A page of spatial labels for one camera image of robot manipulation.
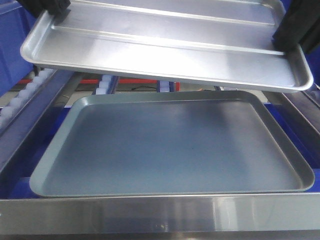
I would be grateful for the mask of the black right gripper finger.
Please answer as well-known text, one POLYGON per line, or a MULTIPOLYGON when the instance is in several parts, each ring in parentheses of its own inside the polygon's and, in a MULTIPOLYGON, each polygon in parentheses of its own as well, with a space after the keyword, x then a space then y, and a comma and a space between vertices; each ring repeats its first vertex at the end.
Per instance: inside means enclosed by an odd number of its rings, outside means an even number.
POLYGON ((291 1, 279 27, 273 34, 276 50, 288 52, 300 45, 304 53, 320 46, 320 1, 291 1))

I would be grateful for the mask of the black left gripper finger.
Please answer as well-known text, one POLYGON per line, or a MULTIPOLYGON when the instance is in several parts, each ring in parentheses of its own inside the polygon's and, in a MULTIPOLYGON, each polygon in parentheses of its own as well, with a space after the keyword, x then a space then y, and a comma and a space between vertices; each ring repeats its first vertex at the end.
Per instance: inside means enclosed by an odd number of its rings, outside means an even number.
POLYGON ((43 11, 50 15, 62 14, 71 4, 70 0, 18 0, 17 1, 35 20, 43 11))

